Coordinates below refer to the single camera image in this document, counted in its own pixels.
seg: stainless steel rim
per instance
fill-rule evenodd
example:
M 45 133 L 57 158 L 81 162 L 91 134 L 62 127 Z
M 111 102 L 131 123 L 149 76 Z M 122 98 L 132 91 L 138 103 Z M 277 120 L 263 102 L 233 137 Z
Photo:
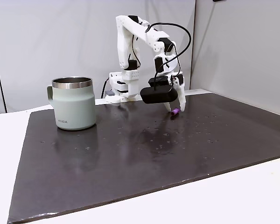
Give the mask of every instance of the stainless steel rim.
M 79 89 L 92 85 L 92 79 L 87 77 L 63 77 L 52 80 L 52 86 L 58 89 Z

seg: mug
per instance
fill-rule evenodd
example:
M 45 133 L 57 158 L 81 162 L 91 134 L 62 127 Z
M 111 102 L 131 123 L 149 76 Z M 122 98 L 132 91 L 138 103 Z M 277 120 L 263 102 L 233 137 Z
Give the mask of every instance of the mug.
M 95 124 L 95 99 L 91 78 L 57 78 L 52 80 L 52 85 L 48 85 L 47 92 L 59 128 L 82 130 Z

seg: table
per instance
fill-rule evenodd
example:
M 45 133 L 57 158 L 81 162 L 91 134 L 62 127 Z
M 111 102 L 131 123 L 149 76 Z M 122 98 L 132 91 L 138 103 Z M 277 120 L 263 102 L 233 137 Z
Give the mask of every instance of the table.
M 190 90 L 187 95 L 208 93 Z M 105 104 L 97 99 L 96 104 Z M 0 114 L 0 224 L 6 223 L 29 115 Z M 280 223 L 280 159 L 64 216 L 55 223 Z

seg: mug handle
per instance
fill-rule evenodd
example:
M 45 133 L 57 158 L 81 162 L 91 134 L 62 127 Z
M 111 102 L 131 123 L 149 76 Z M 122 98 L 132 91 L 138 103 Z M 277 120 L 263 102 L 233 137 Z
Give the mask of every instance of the mug handle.
M 52 87 L 52 85 L 47 86 L 47 92 L 48 92 L 49 103 L 53 106 L 53 87 Z

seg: purple object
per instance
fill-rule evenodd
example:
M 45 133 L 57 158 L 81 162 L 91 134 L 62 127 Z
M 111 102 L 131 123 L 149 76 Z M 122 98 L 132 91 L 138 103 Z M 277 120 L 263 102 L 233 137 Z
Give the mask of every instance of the purple object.
M 178 109 L 178 108 L 175 108 L 173 111 L 171 111 L 171 115 L 174 116 L 174 115 L 177 115 L 181 110 Z

